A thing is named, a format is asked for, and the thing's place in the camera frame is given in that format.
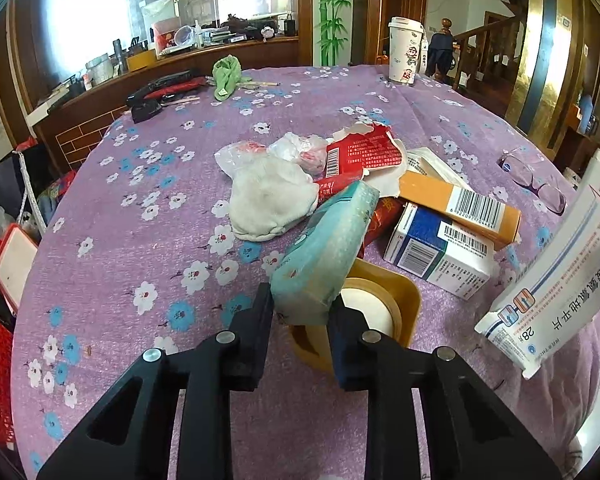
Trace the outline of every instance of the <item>table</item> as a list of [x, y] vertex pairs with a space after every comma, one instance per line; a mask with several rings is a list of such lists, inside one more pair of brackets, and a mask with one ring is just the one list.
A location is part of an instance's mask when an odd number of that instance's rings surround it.
[[[231, 181], [214, 153], [237, 140], [269, 144], [288, 131], [326, 137], [359, 117], [391, 124], [408, 148], [428, 146], [475, 190], [522, 211], [520, 239], [496, 254], [494, 278], [471, 301], [411, 275], [422, 293], [412, 347], [455, 348], [562, 463], [600, 382], [600, 313], [529, 381], [474, 325], [559, 222], [497, 166], [502, 150], [519, 148], [536, 178], [554, 178], [568, 201], [574, 193], [505, 121], [448, 86], [423, 76], [413, 87], [394, 85], [383, 71], [247, 71], [281, 84], [238, 90], [222, 103], [208, 90], [150, 121], [134, 125], [125, 115], [112, 124], [59, 205], [20, 307], [12, 404], [29, 478], [142, 351], [190, 349], [226, 326], [300, 229], [263, 244], [234, 239]], [[365, 259], [398, 270], [382, 260], [383, 244], [367, 248]], [[236, 478], [362, 478], [366, 394], [341, 392], [302, 364], [274, 322], [260, 387], [232, 394], [232, 438]], [[427, 473], [425, 450], [421, 456]]]

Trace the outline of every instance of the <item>green cloth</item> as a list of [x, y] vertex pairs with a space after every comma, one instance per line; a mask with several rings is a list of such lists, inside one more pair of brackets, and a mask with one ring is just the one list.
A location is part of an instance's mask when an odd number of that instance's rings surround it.
[[216, 82], [214, 96], [218, 101], [224, 101], [234, 93], [238, 83], [251, 81], [250, 77], [242, 77], [240, 61], [235, 56], [223, 57], [216, 61], [213, 74]]

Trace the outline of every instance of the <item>metal screw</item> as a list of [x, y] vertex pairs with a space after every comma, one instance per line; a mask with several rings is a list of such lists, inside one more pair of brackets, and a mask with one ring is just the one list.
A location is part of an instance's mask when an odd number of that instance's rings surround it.
[[230, 330], [223, 330], [216, 336], [216, 341], [222, 345], [226, 345], [235, 339], [235, 334]]
[[436, 354], [443, 361], [451, 361], [456, 357], [456, 351], [448, 346], [441, 346], [436, 350]]
[[160, 352], [159, 348], [149, 348], [148, 350], [145, 350], [142, 354], [142, 359], [144, 359], [148, 363], [153, 363], [154, 361], [160, 359], [161, 356], [162, 352]]
[[382, 336], [376, 330], [367, 330], [362, 335], [362, 341], [365, 343], [377, 343], [382, 339]]

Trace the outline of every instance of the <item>eyeglasses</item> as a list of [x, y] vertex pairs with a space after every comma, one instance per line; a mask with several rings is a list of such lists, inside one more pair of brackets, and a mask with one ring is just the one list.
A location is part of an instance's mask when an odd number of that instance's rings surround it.
[[567, 207], [567, 199], [558, 189], [557, 183], [554, 185], [545, 182], [538, 186], [538, 180], [534, 180], [534, 171], [531, 166], [513, 155], [519, 149], [516, 148], [510, 152], [503, 150], [503, 155], [498, 160], [498, 166], [510, 174], [513, 182], [528, 189], [542, 200], [549, 211], [562, 216]]

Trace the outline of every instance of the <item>blue and white box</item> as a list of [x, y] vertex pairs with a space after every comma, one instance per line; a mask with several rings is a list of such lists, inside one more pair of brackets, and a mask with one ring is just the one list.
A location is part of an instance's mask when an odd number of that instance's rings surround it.
[[468, 300], [491, 277], [493, 242], [408, 202], [384, 259]]

